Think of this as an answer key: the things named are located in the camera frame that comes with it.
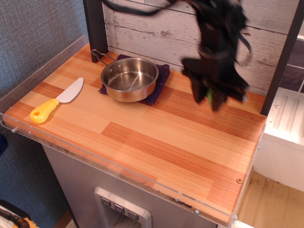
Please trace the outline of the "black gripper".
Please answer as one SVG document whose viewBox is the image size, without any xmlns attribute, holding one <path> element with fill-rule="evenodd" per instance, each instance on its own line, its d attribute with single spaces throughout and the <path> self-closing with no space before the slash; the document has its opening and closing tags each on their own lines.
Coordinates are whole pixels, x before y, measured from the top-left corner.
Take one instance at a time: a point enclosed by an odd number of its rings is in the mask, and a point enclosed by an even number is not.
<svg viewBox="0 0 304 228">
<path fill-rule="evenodd" d="M 218 111 L 229 96 L 242 103 L 247 102 L 249 84 L 236 71 L 231 54 L 219 59 L 185 57 L 181 63 L 182 73 L 191 80 L 197 104 L 205 98 L 209 88 L 212 89 L 212 111 Z"/>
</svg>

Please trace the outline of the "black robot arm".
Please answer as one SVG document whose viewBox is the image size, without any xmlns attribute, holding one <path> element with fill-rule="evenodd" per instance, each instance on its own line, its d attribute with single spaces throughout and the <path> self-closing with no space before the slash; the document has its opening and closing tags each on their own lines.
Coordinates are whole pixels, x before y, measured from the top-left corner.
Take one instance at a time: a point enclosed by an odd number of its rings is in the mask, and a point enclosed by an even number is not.
<svg viewBox="0 0 304 228">
<path fill-rule="evenodd" d="M 248 83 L 235 69 L 238 42 L 250 45 L 241 36 L 246 27 L 243 9 L 238 0 L 190 0 L 201 32 L 199 59 L 183 58 L 183 74 L 191 80 L 196 103 L 209 100 L 217 111 L 228 97 L 244 103 Z"/>
</svg>

